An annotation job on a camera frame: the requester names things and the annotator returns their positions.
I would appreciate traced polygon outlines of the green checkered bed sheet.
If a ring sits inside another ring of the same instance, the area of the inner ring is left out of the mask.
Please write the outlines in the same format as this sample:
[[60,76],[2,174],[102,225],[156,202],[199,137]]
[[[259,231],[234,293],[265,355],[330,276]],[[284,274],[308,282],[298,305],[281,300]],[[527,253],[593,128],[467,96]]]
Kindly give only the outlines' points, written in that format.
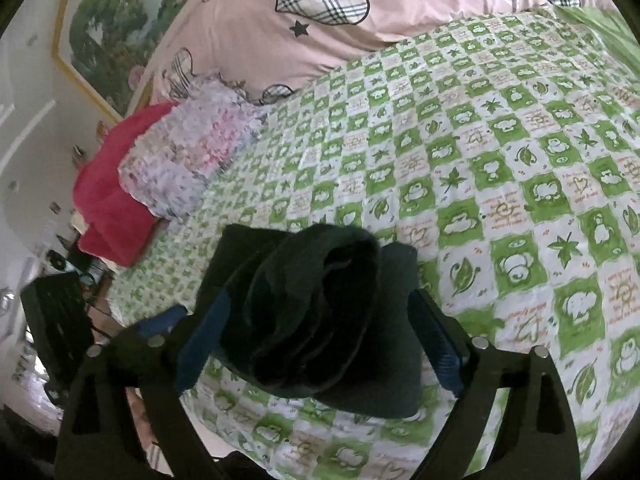
[[119,273],[119,322],[192,307],[233,222],[416,248],[421,283],[470,334],[548,348],[584,476],[637,411],[639,46],[615,11],[466,18],[319,77]]

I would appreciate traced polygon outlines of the floral ruffled pillow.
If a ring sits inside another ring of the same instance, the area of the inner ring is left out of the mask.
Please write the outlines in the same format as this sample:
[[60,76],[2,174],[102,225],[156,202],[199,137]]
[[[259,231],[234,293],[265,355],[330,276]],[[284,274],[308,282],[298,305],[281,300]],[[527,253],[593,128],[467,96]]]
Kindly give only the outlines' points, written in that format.
[[195,79],[186,97],[134,141],[118,166],[120,187],[157,218],[184,218],[258,139],[267,115],[267,107],[219,78]]

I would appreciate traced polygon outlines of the black pants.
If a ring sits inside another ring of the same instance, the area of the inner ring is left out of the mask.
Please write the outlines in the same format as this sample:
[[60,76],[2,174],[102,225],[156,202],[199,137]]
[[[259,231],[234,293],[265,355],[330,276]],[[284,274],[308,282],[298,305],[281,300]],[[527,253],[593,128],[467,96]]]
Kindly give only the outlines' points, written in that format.
[[278,398],[408,418],[422,396],[418,286],[416,250],[364,229],[232,224],[196,296],[198,353]]

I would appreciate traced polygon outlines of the pink heart-print duvet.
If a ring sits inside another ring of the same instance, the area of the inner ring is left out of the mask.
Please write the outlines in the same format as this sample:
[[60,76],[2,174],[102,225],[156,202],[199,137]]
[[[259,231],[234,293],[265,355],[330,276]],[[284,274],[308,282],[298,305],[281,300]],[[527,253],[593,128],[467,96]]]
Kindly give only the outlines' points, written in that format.
[[215,73],[272,102],[334,67],[459,18],[536,6],[610,10],[612,0],[189,0],[148,71],[153,102]]

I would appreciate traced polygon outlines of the red fleece blanket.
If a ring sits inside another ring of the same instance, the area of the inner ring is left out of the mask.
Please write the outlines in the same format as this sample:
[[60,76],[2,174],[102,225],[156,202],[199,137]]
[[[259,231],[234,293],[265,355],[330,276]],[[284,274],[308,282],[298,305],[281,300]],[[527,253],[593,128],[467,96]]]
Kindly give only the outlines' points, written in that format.
[[142,255],[156,218],[122,189],[118,167],[138,136],[173,107],[171,103],[152,105],[119,122],[79,170],[73,201],[87,225],[79,239],[79,248],[86,254],[119,266],[132,266]]

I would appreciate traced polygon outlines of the framed landscape painting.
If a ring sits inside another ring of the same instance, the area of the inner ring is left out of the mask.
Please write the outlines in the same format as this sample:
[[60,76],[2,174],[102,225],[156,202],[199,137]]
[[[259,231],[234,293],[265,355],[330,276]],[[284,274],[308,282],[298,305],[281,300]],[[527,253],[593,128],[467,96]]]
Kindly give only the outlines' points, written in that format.
[[188,0],[61,0],[52,55],[101,112],[125,116],[166,30]]

